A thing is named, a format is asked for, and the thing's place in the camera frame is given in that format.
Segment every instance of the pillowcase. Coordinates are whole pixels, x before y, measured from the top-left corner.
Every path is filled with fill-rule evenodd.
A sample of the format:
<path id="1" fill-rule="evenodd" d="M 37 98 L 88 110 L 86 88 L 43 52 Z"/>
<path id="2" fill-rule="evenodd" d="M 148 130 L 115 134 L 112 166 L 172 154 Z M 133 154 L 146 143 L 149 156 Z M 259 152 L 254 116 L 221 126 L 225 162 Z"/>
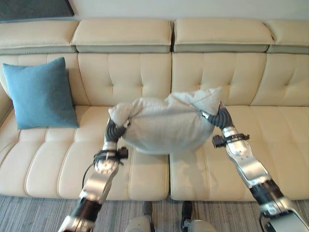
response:
<path id="1" fill-rule="evenodd" d="M 63 57 L 37 66 L 3 64 L 18 129 L 78 127 Z"/>
<path id="2" fill-rule="evenodd" d="M 220 105 L 220 88 L 190 93 L 171 93 L 165 100 L 140 98 L 120 103 L 109 110 L 117 126 L 131 123 L 123 138 L 147 154 L 169 154 L 196 149 L 211 135 L 214 126 L 201 110 L 216 115 Z"/>

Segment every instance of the gray carpet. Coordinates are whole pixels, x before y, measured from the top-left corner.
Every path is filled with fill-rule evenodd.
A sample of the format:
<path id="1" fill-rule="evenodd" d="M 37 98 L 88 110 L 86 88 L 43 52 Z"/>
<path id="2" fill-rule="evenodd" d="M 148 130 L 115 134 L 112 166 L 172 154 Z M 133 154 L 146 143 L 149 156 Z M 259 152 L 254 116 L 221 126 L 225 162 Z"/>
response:
<path id="1" fill-rule="evenodd" d="M 53 232 L 75 206 L 75 200 L 0 196 L 0 232 Z M 309 220 L 309 200 L 296 201 Z M 260 232 L 257 203 L 194 202 L 193 217 L 208 220 L 220 232 Z M 156 232 L 179 232 L 182 202 L 154 202 Z M 95 232 L 124 232 L 129 220 L 140 216 L 141 202 L 105 202 Z"/>

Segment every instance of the black cable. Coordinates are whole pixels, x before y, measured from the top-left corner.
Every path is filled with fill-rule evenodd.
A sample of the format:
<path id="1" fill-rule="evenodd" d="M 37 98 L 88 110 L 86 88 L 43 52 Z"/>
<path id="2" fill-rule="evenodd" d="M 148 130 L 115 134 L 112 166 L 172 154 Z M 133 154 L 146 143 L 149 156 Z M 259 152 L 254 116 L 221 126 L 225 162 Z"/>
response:
<path id="1" fill-rule="evenodd" d="M 259 217 L 260 227 L 261 227 L 262 232 L 265 232 L 263 224 L 262 224 L 262 218 L 263 217 L 264 217 L 264 214 L 260 213 L 260 217 Z"/>
<path id="2" fill-rule="evenodd" d="M 87 174 L 88 170 L 91 168 L 92 165 L 93 165 L 93 163 L 86 169 L 86 171 L 84 173 L 83 182 L 82 182 L 82 189 L 84 188 L 84 182 L 85 182 L 86 174 Z"/>
<path id="3" fill-rule="evenodd" d="M 84 173 L 83 181 L 82 181 L 82 189 L 84 188 L 84 182 L 85 182 L 85 178 L 86 178 L 87 172 L 89 171 L 89 169 L 91 168 L 92 165 L 95 165 L 95 163 L 97 162 L 97 160 L 106 159 L 106 155 L 103 155 L 102 153 L 106 153 L 107 151 L 108 151 L 108 150 L 100 150 L 100 151 L 98 151 L 97 154 L 95 154 L 95 155 L 93 156 L 93 162 L 92 162 L 92 164 L 89 165 L 89 167 L 86 169 L 86 171 L 85 171 L 85 173 Z M 116 156 L 115 156 L 115 157 L 109 157 L 109 159 L 114 160 L 114 161 L 118 162 L 118 163 L 121 164 L 121 165 L 124 165 L 124 164 L 120 161 L 120 159 L 119 159 L 118 157 L 116 157 Z"/>

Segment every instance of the sofa armrest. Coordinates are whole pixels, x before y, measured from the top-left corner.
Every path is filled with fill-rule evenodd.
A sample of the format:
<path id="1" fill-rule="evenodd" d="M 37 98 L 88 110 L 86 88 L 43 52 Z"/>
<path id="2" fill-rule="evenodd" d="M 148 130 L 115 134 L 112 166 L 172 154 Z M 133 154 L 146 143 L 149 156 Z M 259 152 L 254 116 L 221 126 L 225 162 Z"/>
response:
<path id="1" fill-rule="evenodd" d="M 12 106 L 11 99 L 0 85 L 0 126 L 4 122 Z"/>

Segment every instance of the white pillow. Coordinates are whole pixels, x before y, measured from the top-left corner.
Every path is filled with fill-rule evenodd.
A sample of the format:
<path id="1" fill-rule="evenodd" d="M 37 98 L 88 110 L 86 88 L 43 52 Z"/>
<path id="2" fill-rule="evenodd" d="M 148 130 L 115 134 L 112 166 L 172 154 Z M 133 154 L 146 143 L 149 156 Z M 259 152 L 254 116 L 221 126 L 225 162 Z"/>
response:
<path id="1" fill-rule="evenodd" d="M 165 100 L 139 98 L 133 103 L 119 103 L 109 113 L 118 126 L 131 121 L 123 138 L 141 152 L 169 154 L 195 149 L 213 131 L 200 111 L 218 113 L 220 90 L 171 93 Z"/>

